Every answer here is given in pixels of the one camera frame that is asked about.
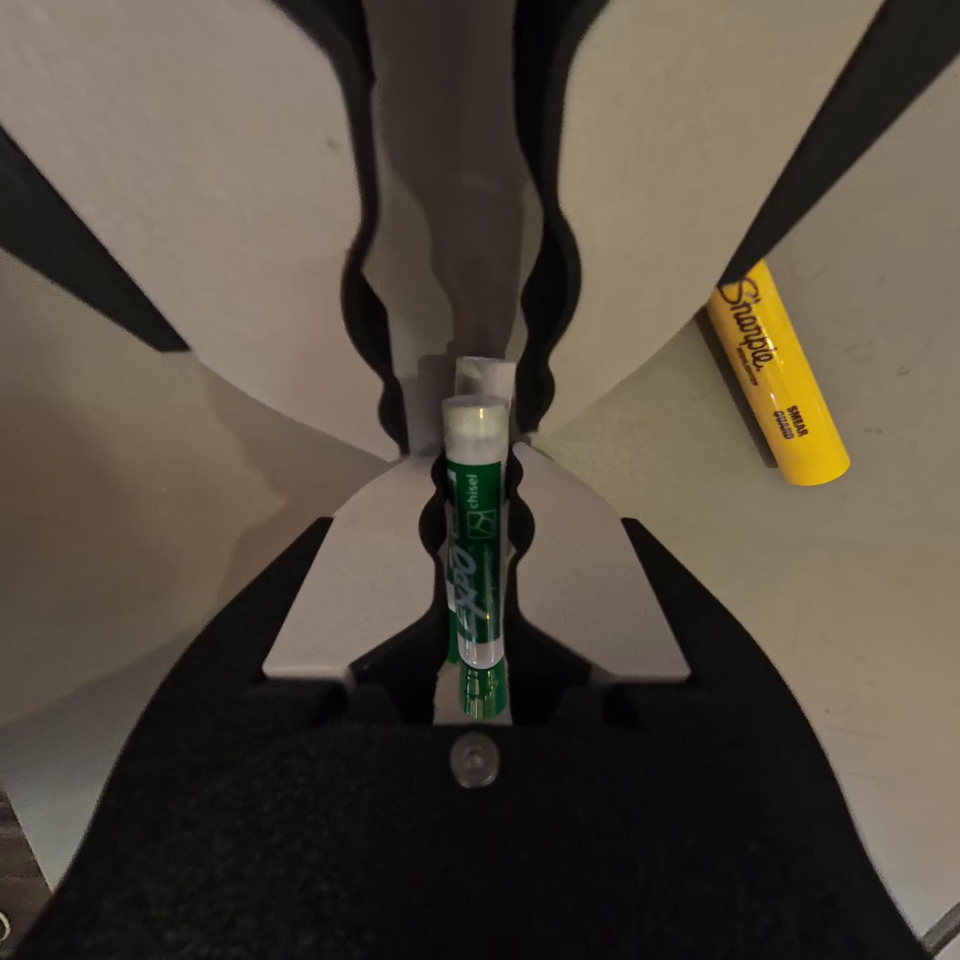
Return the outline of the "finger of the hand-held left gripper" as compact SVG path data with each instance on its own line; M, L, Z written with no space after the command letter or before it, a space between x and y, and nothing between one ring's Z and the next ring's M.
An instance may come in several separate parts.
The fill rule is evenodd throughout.
M2 247L278 414L409 450L361 2L2 2Z
M516 411L558 429L708 299L880 2L517 2L542 207Z

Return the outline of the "yellow highlighter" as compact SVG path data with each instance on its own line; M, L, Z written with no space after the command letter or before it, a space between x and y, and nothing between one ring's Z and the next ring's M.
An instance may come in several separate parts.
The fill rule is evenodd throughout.
M846 474L850 456L766 261L720 284L705 309L784 479L815 487Z

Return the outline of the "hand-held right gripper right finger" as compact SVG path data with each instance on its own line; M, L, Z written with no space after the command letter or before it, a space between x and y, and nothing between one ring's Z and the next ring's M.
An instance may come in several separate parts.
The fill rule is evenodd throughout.
M528 443L512 452L534 522L517 568L522 617L585 660L593 680L687 681L688 661L612 505Z

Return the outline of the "green dry erase marker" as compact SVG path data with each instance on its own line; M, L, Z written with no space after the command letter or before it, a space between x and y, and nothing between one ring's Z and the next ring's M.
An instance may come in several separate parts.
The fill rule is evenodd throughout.
M464 716L493 721L506 714L509 700L503 612L509 405L501 398L466 393L446 399L441 413L447 659L459 670Z
M516 365L457 360L454 395L442 402L447 484L447 605L460 660L490 670L504 656L509 553L506 478Z

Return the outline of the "grey desk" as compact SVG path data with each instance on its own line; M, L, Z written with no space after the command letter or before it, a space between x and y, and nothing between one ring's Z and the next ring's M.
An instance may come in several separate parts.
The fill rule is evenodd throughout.
M910 925L958 902L958 64L770 257L851 469L762 463L695 324L542 443L763 647ZM2 786L56 885L176 656L383 471L2 254Z

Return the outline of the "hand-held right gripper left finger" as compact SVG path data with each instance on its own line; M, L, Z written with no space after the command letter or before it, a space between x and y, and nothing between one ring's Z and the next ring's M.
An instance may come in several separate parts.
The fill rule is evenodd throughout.
M436 456L402 458L333 515L262 668L270 680L350 680L354 665L428 613L435 559L420 520Z

